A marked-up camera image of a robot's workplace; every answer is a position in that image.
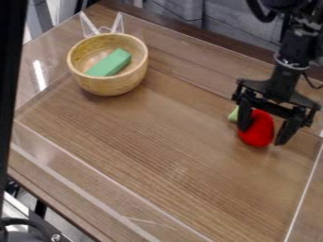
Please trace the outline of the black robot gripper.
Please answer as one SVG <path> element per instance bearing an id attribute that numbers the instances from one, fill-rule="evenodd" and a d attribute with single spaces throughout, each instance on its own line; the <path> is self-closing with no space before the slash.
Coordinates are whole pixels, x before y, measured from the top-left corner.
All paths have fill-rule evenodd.
<path id="1" fill-rule="evenodd" d="M 284 145 L 302 127 L 310 127 L 322 106 L 295 90 L 295 83 L 278 85 L 274 78 L 251 80 L 240 78 L 232 100 L 239 105 L 238 126 L 247 131 L 252 123 L 254 108 L 282 118 L 275 145 Z"/>

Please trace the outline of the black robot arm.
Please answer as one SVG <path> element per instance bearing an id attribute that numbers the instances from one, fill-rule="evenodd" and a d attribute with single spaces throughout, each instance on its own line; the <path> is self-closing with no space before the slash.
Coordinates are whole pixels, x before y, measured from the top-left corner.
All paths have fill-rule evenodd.
<path id="1" fill-rule="evenodd" d="M 296 91 L 315 63 L 323 66 L 323 0 L 246 0 L 263 23 L 284 16 L 282 45 L 274 54 L 275 67 L 266 80 L 240 78 L 232 99 L 239 106 L 238 126 L 251 127 L 255 109 L 284 119 L 275 144 L 286 144 L 299 129 L 308 127 L 322 105 Z"/>

